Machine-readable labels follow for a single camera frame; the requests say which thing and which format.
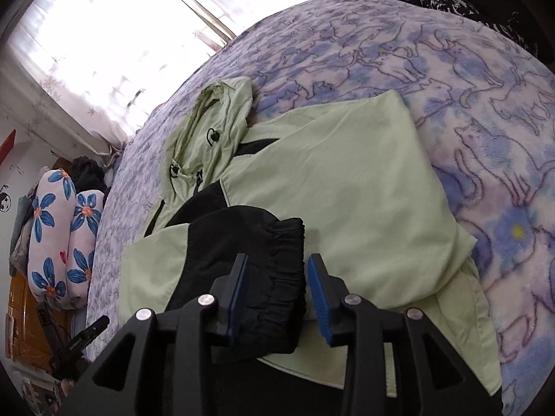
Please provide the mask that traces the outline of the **green and black hooded jacket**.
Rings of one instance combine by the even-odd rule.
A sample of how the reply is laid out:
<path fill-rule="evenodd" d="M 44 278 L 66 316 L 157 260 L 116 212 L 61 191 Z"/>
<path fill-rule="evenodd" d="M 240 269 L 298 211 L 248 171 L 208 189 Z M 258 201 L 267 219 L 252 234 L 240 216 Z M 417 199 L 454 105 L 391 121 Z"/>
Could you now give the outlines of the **green and black hooded jacket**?
<path fill-rule="evenodd" d="M 261 208 L 302 220 L 305 251 L 352 291 L 388 310 L 420 307 L 488 392 L 501 388 L 498 343 L 471 253 L 476 240 L 453 217 L 393 90 L 368 99 L 296 108 L 247 124 L 246 77 L 205 87 L 172 131 L 160 163 L 161 198 L 143 235 L 124 249 L 119 319 L 168 307 L 198 282 L 195 241 L 214 245 L 187 216 Z"/>

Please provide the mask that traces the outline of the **grey clothes pile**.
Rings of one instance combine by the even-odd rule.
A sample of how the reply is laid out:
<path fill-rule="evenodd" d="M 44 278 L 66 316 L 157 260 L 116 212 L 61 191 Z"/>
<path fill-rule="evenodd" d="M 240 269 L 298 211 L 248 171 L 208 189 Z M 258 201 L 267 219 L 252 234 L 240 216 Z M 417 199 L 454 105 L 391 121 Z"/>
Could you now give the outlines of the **grey clothes pile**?
<path fill-rule="evenodd" d="M 8 271 L 11 277 L 15 277 L 17 273 L 21 273 L 23 276 L 27 273 L 28 251 L 33 224 L 32 203 L 36 192 L 37 185 L 18 200 L 9 246 Z"/>

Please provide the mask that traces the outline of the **black clothes pile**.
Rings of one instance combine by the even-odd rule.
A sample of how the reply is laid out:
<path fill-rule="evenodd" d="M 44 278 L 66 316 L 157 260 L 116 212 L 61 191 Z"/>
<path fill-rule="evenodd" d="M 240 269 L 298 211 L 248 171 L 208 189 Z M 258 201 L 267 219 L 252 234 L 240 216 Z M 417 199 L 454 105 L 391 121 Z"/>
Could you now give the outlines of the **black clothes pile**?
<path fill-rule="evenodd" d="M 70 178 L 77 193 L 100 191 L 106 196 L 109 192 L 109 187 L 104 181 L 103 168 L 86 156 L 78 157 L 72 161 Z"/>

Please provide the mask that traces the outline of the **orange wooden headboard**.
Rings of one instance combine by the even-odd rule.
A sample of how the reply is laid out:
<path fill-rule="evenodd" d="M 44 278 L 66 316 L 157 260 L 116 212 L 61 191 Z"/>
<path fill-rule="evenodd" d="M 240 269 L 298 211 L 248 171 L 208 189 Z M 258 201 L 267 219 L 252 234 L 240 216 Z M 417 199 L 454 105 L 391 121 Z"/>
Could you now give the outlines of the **orange wooden headboard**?
<path fill-rule="evenodd" d="M 53 351 L 41 327 L 37 301 L 19 272 L 10 280 L 5 327 L 7 358 L 50 374 Z"/>

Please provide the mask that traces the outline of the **large flower print pillow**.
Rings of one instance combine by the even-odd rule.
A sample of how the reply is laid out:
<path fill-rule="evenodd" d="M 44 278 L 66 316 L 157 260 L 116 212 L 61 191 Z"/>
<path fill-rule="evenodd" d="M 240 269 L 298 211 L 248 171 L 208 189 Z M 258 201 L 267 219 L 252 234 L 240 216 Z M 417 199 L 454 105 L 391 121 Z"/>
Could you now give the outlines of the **large flower print pillow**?
<path fill-rule="evenodd" d="M 65 170 L 42 175 L 32 201 L 27 279 L 37 301 L 54 307 L 68 300 L 66 263 L 75 203 L 74 183 Z"/>

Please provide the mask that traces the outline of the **small flower print pillow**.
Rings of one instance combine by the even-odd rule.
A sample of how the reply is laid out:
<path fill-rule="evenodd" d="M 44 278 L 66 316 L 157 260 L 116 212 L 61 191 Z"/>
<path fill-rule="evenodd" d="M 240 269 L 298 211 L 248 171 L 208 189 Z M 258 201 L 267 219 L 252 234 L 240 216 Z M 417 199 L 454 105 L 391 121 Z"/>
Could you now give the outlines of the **small flower print pillow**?
<path fill-rule="evenodd" d="M 96 239 L 103 214 L 104 193 L 98 190 L 79 192 L 70 224 L 66 264 L 67 296 L 64 309 L 86 306 L 91 281 Z"/>

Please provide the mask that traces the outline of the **purple cat print blanket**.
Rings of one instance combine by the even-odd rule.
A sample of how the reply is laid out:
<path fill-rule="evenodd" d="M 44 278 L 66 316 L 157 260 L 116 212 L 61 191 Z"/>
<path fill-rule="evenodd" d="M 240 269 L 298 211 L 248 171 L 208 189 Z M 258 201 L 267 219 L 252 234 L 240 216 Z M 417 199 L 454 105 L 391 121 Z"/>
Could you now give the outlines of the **purple cat print blanket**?
<path fill-rule="evenodd" d="M 554 76 L 475 21 L 393 0 L 311 0 L 269 16 L 194 71 L 126 147 L 97 237 L 86 318 L 114 318 L 124 247 L 160 194 L 165 140 L 205 86 L 247 76 L 251 119 L 401 94 L 452 213 L 475 237 L 501 356 L 504 413 L 554 367 Z"/>

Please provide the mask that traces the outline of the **white leaf print curtain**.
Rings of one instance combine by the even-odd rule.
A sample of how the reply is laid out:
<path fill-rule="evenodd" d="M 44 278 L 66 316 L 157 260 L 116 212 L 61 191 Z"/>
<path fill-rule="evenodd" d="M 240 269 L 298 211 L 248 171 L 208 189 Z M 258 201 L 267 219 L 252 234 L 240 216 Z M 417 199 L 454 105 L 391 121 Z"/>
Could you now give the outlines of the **white leaf print curtain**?
<path fill-rule="evenodd" d="M 309 0 L 32 0 L 6 53 L 37 90 L 20 122 L 99 156 L 260 19 Z"/>

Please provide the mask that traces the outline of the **black white patterned cloth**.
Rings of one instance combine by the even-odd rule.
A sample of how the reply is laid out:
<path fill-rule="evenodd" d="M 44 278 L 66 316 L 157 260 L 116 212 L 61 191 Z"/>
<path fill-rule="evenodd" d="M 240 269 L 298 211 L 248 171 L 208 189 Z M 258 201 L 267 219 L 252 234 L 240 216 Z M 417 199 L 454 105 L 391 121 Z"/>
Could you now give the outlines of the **black white patterned cloth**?
<path fill-rule="evenodd" d="M 478 8 L 465 0 L 423 0 L 423 8 L 452 13 L 476 21 L 518 44 L 526 52 L 540 58 L 541 41 L 530 24 L 518 11 L 495 13 L 488 8 Z"/>

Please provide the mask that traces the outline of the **cartoon face wall sticker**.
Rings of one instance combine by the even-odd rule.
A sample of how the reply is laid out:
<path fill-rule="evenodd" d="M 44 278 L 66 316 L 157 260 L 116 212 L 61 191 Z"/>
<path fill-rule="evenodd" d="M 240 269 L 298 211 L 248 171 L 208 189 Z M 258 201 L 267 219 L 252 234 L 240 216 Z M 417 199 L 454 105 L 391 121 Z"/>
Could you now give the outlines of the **cartoon face wall sticker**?
<path fill-rule="evenodd" d="M 8 194 L 8 185 L 2 185 L 0 188 L 0 212 L 7 213 L 12 206 L 11 197 Z"/>

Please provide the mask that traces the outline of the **red wall shelf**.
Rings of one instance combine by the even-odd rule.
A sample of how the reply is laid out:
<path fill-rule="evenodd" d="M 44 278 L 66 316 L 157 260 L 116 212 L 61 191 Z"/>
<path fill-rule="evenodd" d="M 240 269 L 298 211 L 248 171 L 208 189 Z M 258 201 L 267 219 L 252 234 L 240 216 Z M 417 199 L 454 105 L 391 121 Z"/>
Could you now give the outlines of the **red wall shelf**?
<path fill-rule="evenodd" d="M 9 152 L 14 147 L 16 134 L 17 134 L 17 131 L 12 130 L 11 133 L 8 134 L 8 136 L 6 137 L 3 144 L 1 144 L 1 147 L 0 147 L 0 164 L 2 164 L 4 162 L 4 160 L 6 159 L 6 157 L 9 154 Z"/>

